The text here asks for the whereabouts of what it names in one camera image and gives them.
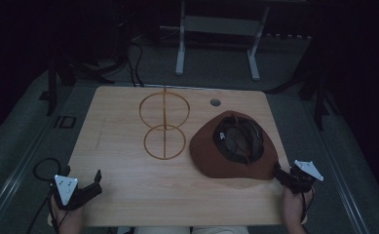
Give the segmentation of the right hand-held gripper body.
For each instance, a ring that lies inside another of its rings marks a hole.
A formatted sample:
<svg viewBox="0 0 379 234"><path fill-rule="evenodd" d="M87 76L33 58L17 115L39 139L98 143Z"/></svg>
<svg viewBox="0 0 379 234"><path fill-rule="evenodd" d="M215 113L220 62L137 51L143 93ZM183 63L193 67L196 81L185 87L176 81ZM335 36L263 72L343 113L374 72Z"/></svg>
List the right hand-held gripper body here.
<svg viewBox="0 0 379 234"><path fill-rule="evenodd" d="M323 181L323 175L319 172L312 161L294 161L290 168L292 183L289 189L293 194L309 192L316 180Z"/></svg>

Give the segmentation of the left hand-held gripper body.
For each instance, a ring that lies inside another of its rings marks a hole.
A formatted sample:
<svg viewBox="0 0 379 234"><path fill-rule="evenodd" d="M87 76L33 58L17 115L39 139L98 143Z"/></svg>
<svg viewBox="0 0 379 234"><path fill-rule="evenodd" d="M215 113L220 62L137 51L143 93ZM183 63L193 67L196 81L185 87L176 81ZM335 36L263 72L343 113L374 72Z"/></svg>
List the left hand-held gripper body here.
<svg viewBox="0 0 379 234"><path fill-rule="evenodd" d="M74 211L84 206L94 195L91 191L80 189L78 179L63 175L55 176L57 190L54 192L57 207L64 211Z"/></svg>

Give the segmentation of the brown felt hat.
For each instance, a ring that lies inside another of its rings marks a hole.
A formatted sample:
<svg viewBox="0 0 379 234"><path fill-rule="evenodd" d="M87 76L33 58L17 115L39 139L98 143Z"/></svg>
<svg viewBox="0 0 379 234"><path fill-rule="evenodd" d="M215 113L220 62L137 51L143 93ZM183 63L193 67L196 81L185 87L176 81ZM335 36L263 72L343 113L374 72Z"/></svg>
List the brown felt hat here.
<svg viewBox="0 0 379 234"><path fill-rule="evenodd" d="M204 124L189 145L194 165L211 178L270 180L279 167L274 143L250 116L225 111Z"/></svg>

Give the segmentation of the person's right hand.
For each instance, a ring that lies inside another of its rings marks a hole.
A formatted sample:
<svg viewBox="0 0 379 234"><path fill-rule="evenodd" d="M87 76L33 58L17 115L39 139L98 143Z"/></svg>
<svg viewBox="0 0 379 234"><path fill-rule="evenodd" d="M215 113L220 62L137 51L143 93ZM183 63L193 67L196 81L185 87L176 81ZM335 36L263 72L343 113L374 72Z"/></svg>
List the person's right hand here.
<svg viewBox="0 0 379 234"><path fill-rule="evenodd" d="M289 188L284 187L282 211L284 226L288 234L307 234L301 224L301 217L311 200L310 193L305 193L304 195L293 194Z"/></svg>

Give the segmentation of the person's left hand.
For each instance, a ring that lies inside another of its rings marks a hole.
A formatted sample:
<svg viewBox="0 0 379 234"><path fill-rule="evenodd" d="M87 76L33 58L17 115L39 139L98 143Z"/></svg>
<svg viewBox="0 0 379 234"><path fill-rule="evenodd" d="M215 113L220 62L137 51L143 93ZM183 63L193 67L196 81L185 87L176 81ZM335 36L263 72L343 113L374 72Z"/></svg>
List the person's left hand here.
<svg viewBox="0 0 379 234"><path fill-rule="evenodd" d="M63 211L57 205L52 204L52 209L57 221L58 234L81 234L83 229L83 207L74 211Z"/></svg>

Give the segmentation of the black tripod stand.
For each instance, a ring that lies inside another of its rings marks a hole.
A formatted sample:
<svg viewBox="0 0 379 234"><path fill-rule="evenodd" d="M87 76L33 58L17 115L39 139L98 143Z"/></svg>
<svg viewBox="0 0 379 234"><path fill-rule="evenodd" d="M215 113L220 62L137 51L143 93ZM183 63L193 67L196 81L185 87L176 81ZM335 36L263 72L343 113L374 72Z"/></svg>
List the black tripod stand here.
<svg viewBox="0 0 379 234"><path fill-rule="evenodd" d="M314 36L291 78L275 88L266 90L265 94L278 94L298 83L302 83L303 86L298 96L302 100L309 100L312 96L316 96L314 121L318 129L322 131L330 59L331 47L328 45L328 40L321 36Z"/></svg>
<svg viewBox="0 0 379 234"><path fill-rule="evenodd" d="M64 53L61 49L50 51L48 54L48 90L40 96L41 100L48 102L47 116L51 116L57 108L57 78L60 78L63 84L73 86L75 78L72 70L84 73L86 76L103 84L113 84L113 81L103 77L104 73L115 70L122 65L121 62L115 61L106 67L92 69L80 62L77 58Z"/></svg>

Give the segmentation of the white metal stand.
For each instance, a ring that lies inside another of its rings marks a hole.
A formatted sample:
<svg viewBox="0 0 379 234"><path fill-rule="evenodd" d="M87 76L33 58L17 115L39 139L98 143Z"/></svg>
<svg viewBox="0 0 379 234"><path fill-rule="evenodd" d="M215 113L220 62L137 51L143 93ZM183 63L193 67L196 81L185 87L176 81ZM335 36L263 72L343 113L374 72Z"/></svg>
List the white metal stand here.
<svg viewBox="0 0 379 234"><path fill-rule="evenodd" d="M179 46L175 66L175 74L182 75L185 61L185 33L217 33L228 35L252 36L254 42L246 51L251 79L260 80L260 74L256 62L256 52L263 36L263 30L268 18L270 7L265 7L260 20L251 19L226 19L214 17L201 17L186 14L186 1L180 1L180 25L179 25Z"/></svg>

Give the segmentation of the black rectangular floor frame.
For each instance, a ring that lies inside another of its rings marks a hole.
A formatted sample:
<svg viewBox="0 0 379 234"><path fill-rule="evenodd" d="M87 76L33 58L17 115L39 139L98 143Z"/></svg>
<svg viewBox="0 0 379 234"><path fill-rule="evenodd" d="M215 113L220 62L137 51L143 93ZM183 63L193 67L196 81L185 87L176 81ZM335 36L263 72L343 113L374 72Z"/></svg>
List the black rectangular floor frame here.
<svg viewBox="0 0 379 234"><path fill-rule="evenodd" d="M54 123L54 129L73 129L76 121L76 117L59 115Z"/></svg>

